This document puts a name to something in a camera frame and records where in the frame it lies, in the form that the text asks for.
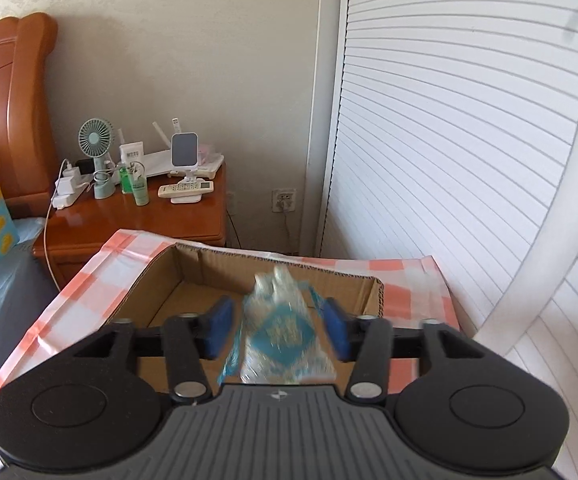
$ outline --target wooden headboard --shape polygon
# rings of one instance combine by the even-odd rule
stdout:
[[[47,213],[59,169],[44,84],[57,32],[42,12],[0,20],[0,186],[13,218]]]

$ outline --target handheld fan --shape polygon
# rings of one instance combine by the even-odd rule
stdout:
[[[114,128],[105,119],[89,119],[78,132],[78,145],[87,156],[93,158],[95,198],[107,198],[114,194],[115,186],[106,167],[106,158],[114,140]]]

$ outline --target wooden nightstand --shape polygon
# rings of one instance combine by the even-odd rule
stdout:
[[[47,223],[47,252],[58,285],[64,285],[118,229],[137,229],[162,236],[224,246],[226,240],[226,185],[224,164],[213,180],[213,193],[195,204],[172,204],[158,198],[158,188],[175,184],[180,177],[154,176],[147,180],[149,203],[138,207],[120,186],[104,200],[93,191],[83,193],[72,205],[55,211]],[[45,263],[42,234],[36,239],[34,256]]]

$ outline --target red and white checkered cloth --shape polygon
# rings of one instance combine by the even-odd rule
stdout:
[[[25,334],[0,368],[0,387],[98,330],[149,262],[174,243],[180,241],[140,231],[116,232]],[[204,247],[195,242],[184,243]],[[420,320],[434,318],[458,327],[449,290],[431,256],[421,260],[324,260],[212,249],[375,276],[384,283],[384,317],[394,326],[414,328]],[[415,360],[392,360],[389,391],[399,392],[416,376]]]

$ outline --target plastic bag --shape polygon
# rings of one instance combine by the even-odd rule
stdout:
[[[276,266],[273,274],[257,274],[242,310],[242,323],[219,382],[236,374],[243,336],[243,383],[295,384],[304,379],[336,378],[333,363],[320,347],[301,289],[286,266]]]

